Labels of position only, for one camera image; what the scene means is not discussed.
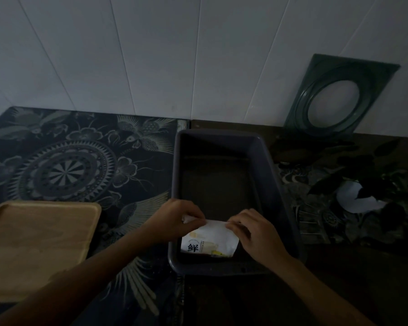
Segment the light wooden tray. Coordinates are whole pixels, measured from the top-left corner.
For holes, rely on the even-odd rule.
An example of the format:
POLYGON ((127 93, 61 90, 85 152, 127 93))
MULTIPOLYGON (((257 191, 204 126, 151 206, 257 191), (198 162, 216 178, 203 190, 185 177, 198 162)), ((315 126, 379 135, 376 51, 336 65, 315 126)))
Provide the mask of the light wooden tray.
POLYGON ((0 303, 19 302, 87 257, 102 208, 94 202, 0 204, 0 303))

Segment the dark grey plastic bin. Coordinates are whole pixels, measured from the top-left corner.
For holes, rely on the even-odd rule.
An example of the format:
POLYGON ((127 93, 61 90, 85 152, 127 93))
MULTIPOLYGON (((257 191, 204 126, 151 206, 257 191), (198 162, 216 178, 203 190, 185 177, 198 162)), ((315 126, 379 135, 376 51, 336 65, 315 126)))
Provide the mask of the dark grey plastic bin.
POLYGON ((210 220, 254 208, 277 229, 288 253, 306 262, 294 212, 264 139, 258 134, 185 129, 174 147, 172 197, 194 202, 210 220))

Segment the dark green round-hole frame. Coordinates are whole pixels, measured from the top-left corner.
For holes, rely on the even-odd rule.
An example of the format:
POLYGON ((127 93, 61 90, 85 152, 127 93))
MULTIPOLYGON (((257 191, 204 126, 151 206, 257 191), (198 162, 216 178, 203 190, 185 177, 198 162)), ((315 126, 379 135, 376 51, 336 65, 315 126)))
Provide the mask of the dark green round-hole frame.
POLYGON ((400 65, 314 54, 284 123, 284 136, 337 141, 352 135, 400 65))

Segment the dark patterned table mat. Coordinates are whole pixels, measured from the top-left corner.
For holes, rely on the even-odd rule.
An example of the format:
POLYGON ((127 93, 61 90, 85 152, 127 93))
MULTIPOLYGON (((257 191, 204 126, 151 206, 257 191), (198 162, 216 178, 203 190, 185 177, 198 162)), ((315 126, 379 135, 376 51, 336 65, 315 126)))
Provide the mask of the dark patterned table mat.
MULTIPOLYGON (((88 257, 170 198, 176 133, 188 120, 10 107, 0 115, 0 203, 95 202, 88 257)), ((168 245, 135 258, 72 326, 183 326, 184 277, 168 245)))

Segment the person's left forearm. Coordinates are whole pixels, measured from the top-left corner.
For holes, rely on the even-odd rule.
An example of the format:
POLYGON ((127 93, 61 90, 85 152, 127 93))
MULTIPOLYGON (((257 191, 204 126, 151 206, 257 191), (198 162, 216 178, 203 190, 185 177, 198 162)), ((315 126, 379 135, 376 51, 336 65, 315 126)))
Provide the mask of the person's left forearm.
POLYGON ((125 235, 1 314, 0 326, 69 325, 157 237, 148 225, 125 235))

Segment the white printed food packet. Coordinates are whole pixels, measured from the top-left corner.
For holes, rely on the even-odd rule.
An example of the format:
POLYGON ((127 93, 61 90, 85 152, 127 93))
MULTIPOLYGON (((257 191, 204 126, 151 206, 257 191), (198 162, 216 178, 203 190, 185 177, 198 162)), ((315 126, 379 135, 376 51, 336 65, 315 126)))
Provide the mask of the white printed food packet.
POLYGON ((216 258, 232 258, 239 238, 228 228, 227 222, 207 220, 206 224, 183 236, 180 252, 216 258))

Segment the person's right forearm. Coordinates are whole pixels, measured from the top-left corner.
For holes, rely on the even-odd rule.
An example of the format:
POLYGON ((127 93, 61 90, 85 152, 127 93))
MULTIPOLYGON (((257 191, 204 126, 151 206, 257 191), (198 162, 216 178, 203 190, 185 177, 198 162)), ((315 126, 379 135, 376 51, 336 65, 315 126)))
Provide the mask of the person's right forearm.
POLYGON ((268 268, 295 292, 322 326, 376 326, 298 260, 279 258, 268 268))

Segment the dark leafy plant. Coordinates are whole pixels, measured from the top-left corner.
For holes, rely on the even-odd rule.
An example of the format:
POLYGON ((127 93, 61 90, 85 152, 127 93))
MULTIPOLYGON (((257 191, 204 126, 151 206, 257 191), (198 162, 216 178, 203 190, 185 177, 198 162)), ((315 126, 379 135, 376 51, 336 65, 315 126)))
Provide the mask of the dark leafy plant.
POLYGON ((313 180, 310 172, 318 153, 299 160, 298 163, 277 162, 277 170, 283 184, 304 184, 308 186, 307 196, 327 197, 335 195, 344 181, 354 181, 362 185, 358 198, 374 197, 387 202, 379 210, 382 231, 395 230, 403 223, 408 224, 408 169, 399 169, 398 163, 377 165, 375 162, 386 157, 399 145, 399 140, 385 142, 373 153, 356 156, 339 156, 338 167, 322 170, 322 176, 313 180))

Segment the person's right hand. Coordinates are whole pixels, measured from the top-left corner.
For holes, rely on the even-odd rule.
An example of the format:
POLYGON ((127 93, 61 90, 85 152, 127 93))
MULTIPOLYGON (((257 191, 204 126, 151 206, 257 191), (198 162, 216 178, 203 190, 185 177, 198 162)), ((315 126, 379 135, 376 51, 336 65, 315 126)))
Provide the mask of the person's right hand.
POLYGON ((228 223, 241 223, 250 231, 250 239, 239 239, 244 250, 258 263, 274 273, 286 267, 291 256, 285 249, 275 227, 255 209, 245 209, 232 216, 228 223))

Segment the person's left hand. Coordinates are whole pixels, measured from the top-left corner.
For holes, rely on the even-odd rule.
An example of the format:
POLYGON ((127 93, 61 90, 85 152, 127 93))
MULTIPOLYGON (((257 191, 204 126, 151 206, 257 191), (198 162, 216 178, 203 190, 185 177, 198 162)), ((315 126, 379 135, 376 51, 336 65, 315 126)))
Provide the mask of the person's left hand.
POLYGON ((189 233, 181 232, 181 224, 193 219, 206 219, 197 205, 169 199, 140 227, 139 233, 149 245, 171 242, 189 233))

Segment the white torn paper piece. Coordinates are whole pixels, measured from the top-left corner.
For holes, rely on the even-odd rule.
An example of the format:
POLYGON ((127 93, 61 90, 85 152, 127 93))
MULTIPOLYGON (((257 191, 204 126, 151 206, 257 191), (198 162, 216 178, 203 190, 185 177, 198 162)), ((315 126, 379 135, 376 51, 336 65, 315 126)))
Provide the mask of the white torn paper piece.
POLYGON ((352 214, 367 213, 380 210, 387 204, 374 197, 358 198, 362 185, 354 181, 344 181, 336 191, 336 200, 347 212, 352 214))

